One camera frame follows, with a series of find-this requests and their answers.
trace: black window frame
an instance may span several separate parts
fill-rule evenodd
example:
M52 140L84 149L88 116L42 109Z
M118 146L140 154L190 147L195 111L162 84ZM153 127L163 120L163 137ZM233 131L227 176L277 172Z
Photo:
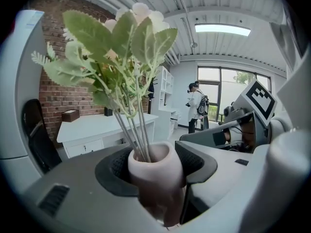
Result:
M199 68L218 69L218 71L219 71L219 81L215 81L215 80L200 80L199 79ZM216 114L215 122L218 122L220 101L221 101L221 96L222 96L222 69L252 73L254 75L255 79L257 79L257 75L259 75L261 77L265 77L265 78L268 79L268 90L269 90L270 93L272 93L271 77L269 77L269 76L262 75L262 74L257 74L256 72L250 72L250 71L245 71L245 70L241 70L241 69L234 69L234 68L227 68L227 67L208 67L208 66L202 67L202 66L198 66L197 80L200 82L200 84L218 85L218 99L217 99L217 103L211 103L211 102L209 103L210 105L217 106L217 114Z

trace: ceramic vase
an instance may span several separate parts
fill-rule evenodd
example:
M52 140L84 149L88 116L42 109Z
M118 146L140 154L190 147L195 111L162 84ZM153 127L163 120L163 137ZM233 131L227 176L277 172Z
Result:
M185 178L180 159L169 142L150 145L151 163L128 157L131 183L139 188L140 203L165 227L179 223L184 202Z

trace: brown box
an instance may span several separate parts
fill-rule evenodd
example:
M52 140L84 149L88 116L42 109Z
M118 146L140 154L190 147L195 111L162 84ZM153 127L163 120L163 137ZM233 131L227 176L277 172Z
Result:
M79 110L69 110L62 112L62 121L63 122L73 122L74 120L80 117Z

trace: black hair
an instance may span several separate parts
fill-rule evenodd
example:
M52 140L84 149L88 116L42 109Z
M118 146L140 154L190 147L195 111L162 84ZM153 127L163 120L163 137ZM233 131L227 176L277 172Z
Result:
M199 88L199 84L200 84L199 81L189 84L189 90L191 90L193 87Z

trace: white ceiling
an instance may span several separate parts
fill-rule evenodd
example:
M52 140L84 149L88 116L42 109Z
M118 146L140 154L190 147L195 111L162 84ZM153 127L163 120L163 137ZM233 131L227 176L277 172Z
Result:
M281 23L281 0L90 0L115 13L120 7L143 2L164 14L178 37L167 61L203 60L222 55L228 60L260 66L286 76L286 63L276 45L269 22ZM251 29L248 37L229 33L196 33L196 23L225 23ZM198 44L191 48L192 39Z

